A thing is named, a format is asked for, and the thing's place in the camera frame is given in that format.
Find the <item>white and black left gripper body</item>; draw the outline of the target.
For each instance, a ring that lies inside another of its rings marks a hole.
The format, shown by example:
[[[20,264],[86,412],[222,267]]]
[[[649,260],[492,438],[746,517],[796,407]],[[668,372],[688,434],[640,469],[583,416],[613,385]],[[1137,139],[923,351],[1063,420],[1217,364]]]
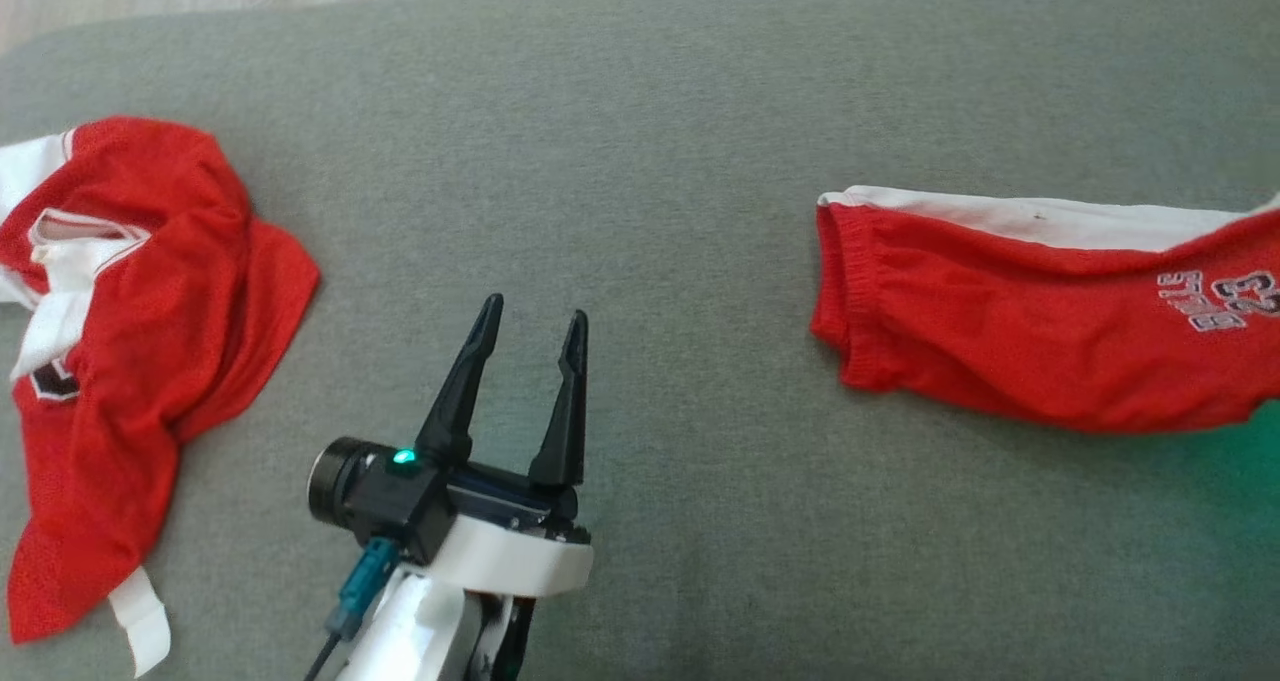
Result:
[[[547,486],[490,466],[453,474],[453,524],[428,577],[472,593],[549,598],[588,585],[595,554],[572,485]]]

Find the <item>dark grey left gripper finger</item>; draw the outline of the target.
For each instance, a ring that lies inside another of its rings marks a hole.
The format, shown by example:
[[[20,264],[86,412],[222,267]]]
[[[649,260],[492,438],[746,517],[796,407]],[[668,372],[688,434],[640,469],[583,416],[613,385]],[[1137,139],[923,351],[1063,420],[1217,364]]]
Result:
[[[576,488],[582,484],[588,410],[588,315],[573,312],[559,356],[562,381],[550,422],[527,470],[527,477],[544,488]]]
[[[470,425],[484,367],[500,329],[503,294],[489,294],[415,440],[417,456],[440,467],[457,466],[471,456]]]

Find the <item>red and white jersey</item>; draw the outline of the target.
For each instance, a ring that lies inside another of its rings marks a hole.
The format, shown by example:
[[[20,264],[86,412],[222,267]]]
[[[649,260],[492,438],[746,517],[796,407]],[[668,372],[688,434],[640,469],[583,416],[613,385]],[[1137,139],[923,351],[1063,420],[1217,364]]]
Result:
[[[145,565],[180,454],[253,403],[319,282],[205,131],[109,116],[0,145],[0,303],[29,314],[6,376],[29,498],[14,643],[109,605],[136,677],[169,655]]]

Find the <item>red shorts with white print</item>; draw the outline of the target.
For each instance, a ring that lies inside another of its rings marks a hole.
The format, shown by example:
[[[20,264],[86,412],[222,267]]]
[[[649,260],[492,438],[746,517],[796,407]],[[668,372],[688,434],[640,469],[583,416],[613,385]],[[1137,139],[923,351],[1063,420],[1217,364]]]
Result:
[[[858,390],[1106,434],[1280,399],[1280,193],[1231,212],[850,186],[815,224],[812,333]]]

